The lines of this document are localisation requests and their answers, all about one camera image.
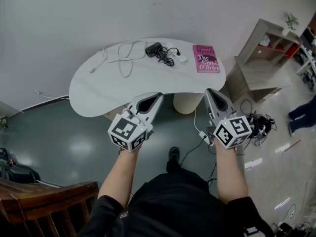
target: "black charger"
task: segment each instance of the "black charger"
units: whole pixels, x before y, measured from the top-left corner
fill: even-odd
[[[181,55],[179,49],[172,47],[170,49],[176,49],[177,50],[177,55]],[[164,64],[166,64],[167,66],[172,67],[174,65],[174,61],[171,58],[168,58],[168,51],[170,49],[167,49],[166,47],[162,46],[160,42],[156,42],[155,44],[146,47],[145,48],[145,53],[147,54],[148,57],[152,58],[152,57],[157,57],[160,61],[163,61]]]

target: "white cube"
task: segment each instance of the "white cube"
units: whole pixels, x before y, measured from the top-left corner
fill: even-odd
[[[108,130],[111,141],[132,152],[147,138],[147,128],[117,114]]]
[[[228,149],[244,142],[252,133],[245,116],[221,120],[215,131],[215,137]]]

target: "person's leg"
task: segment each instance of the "person's leg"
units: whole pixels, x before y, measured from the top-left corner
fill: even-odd
[[[316,113],[315,113],[316,108],[311,109],[309,113],[304,115],[303,117],[291,121],[290,122],[290,128],[292,133],[294,133],[297,129],[300,128],[306,128],[306,127],[312,127],[316,125]]]
[[[190,183],[208,192],[208,183],[200,178],[196,173],[183,169],[178,163],[179,158],[179,149],[177,147],[172,147],[169,151],[169,161],[167,162],[166,167],[167,173],[185,176]]]
[[[297,107],[295,110],[291,111],[288,114],[288,116],[290,117],[290,119],[295,120],[295,119],[299,118],[300,116],[303,116],[306,113],[308,113],[311,109],[314,109],[313,107],[315,107],[315,106],[316,106],[316,95],[307,104],[301,105],[301,106]]]

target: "person's arm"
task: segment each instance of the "person's arm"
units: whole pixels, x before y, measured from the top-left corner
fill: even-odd
[[[89,221],[78,237],[103,237],[117,216],[127,207],[132,189],[138,151],[122,150],[116,163],[103,182]]]
[[[139,149],[132,153],[122,150],[116,163],[103,182],[98,198],[107,195],[127,207]]]
[[[219,199],[227,204],[228,222],[232,231],[260,231],[266,237],[274,233],[260,217],[252,199],[248,196],[248,186],[238,166],[234,149],[225,149],[215,138],[217,161],[217,189]]]
[[[215,138],[218,197],[228,203],[248,196],[248,186],[239,169],[234,149],[225,149]]]

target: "sleeve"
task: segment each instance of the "sleeve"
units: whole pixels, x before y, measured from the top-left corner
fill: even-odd
[[[229,221],[237,228],[242,227],[247,236],[261,232],[266,237],[274,237],[271,227],[260,217],[250,197],[242,197],[227,204]]]
[[[121,211],[122,205],[114,198],[107,195],[99,197],[78,237],[103,237]]]

